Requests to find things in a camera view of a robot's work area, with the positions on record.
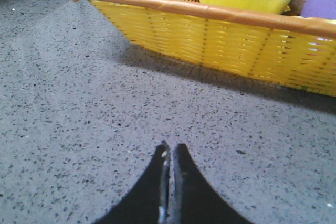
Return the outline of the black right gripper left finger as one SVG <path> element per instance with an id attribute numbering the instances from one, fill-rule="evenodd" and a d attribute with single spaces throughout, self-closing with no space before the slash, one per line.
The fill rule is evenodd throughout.
<path id="1" fill-rule="evenodd" d="M 169 146 L 162 142 L 132 189 L 96 223 L 166 223 L 169 205 Z"/>

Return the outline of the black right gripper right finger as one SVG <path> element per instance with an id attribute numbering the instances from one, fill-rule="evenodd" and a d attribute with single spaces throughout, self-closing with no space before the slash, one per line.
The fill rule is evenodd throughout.
<path id="1" fill-rule="evenodd" d="M 174 150 L 173 223 L 250 223 L 208 183 L 186 144 Z"/>

